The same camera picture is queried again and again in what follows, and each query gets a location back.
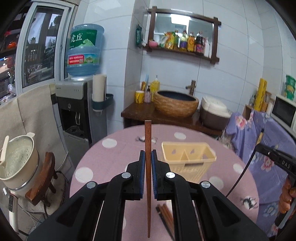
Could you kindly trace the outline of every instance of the microwave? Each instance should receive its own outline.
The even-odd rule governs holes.
[[[296,103],[294,101],[277,95],[270,116],[296,139]]]

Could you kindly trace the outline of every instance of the purple floral dress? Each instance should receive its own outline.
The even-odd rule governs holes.
[[[274,119],[265,113],[252,110],[250,119],[246,120],[236,112],[229,120],[226,133],[233,137],[234,151],[245,164],[251,157],[262,129],[264,134],[261,143],[295,156],[295,142]],[[256,200],[259,203],[256,224],[268,236],[273,236],[277,233],[274,220],[278,214],[279,196],[287,173],[268,157],[258,153],[252,159],[249,170],[256,182],[260,199]]]

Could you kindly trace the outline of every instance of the person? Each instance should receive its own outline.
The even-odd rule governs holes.
[[[287,178],[286,182],[282,188],[282,194],[279,198],[279,211],[281,213],[286,213],[291,208],[292,198],[296,198],[296,188],[291,188],[291,182]],[[292,212],[290,218],[294,215],[296,209]]]

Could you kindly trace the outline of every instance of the polka dot tablecloth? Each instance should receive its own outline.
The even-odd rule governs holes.
[[[145,150],[144,126],[134,126],[113,133],[96,143],[81,159],[73,176],[70,196],[88,181],[109,182],[112,177],[126,171],[127,165],[138,161],[141,150]],[[224,195],[242,173],[245,164],[217,140],[197,131],[170,125],[152,125],[152,149],[156,149],[158,159],[162,159],[163,141],[207,142],[216,152],[217,160],[212,164],[202,180],[211,182]],[[140,201],[127,201],[123,220],[123,241],[162,240],[171,241],[155,207],[159,203],[152,199],[151,236],[147,238],[147,198],[146,187]],[[253,222],[258,216],[259,197],[255,181],[249,170],[229,195],[232,201]]]

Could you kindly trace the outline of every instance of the pot handle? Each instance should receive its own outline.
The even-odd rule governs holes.
[[[34,134],[34,133],[32,133],[32,132],[29,132],[29,133],[27,133],[27,136],[29,136],[29,137],[33,138],[33,137],[35,136],[35,134]]]

